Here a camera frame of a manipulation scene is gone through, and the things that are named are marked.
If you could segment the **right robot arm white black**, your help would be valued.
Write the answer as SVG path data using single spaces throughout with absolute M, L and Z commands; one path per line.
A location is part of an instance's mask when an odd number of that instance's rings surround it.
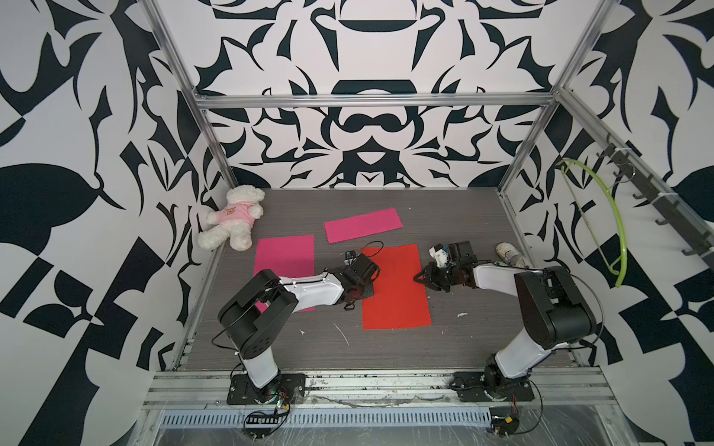
M 414 277 L 418 284 L 444 292 L 461 285 L 518 299 L 524 328 L 483 370 L 482 388 L 492 394 L 524 383 L 554 351 L 596 333 L 596 317 L 563 267 L 480 261 L 469 242 L 435 245 L 429 254 L 431 262 Z

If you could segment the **magenta paper sheet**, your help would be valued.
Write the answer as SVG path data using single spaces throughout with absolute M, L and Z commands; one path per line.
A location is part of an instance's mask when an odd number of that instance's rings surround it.
M 259 239 L 253 274 L 264 269 L 270 269 L 280 277 L 314 276 L 314 236 Z
M 328 221 L 324 224 L 329 243 L 347 242 L 401 228 L 403 222 L 394 208 Z

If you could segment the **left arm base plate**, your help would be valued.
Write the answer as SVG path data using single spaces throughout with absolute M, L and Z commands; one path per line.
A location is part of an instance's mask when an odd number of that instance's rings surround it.
M 247 374 L 233 375 L 226 403 L 232 406 L 289 403 L 294 397 L 304 395 L 306 378 L 304 374 L 278 373 L 268 385 L 258 388 Z

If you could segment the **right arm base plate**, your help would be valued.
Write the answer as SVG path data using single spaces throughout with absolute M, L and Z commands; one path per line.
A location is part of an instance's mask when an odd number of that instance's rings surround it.
M 453 373 L 448 386 L 463 403 L 507 403 L 513 400 L 528 403 L 536 398 L 525 377 L 511 379 L 491 369 Z

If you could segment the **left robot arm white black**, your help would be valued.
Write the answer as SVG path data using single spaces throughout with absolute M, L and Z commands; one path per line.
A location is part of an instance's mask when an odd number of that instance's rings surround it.
M 380 267 L 364 254 L 309 277 L 280 277 L 264 269 L 221 308 L 221 331 L 212 344 L 238 356 L 254 390 L 276 390 L 281 372 L 273 343 L 291 316 L 316 307 L 353 310 L 356 302 L 374 295 L 379 275 Z

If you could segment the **red square paper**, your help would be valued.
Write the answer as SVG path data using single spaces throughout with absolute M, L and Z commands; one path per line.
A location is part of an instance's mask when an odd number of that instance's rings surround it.
M 417 245 L 366 247 L 379 268 L 374 295 L 363 300 L 364 330 L 402 330 L 431 325 L 426 287 L 414 281 L 422 270 Z

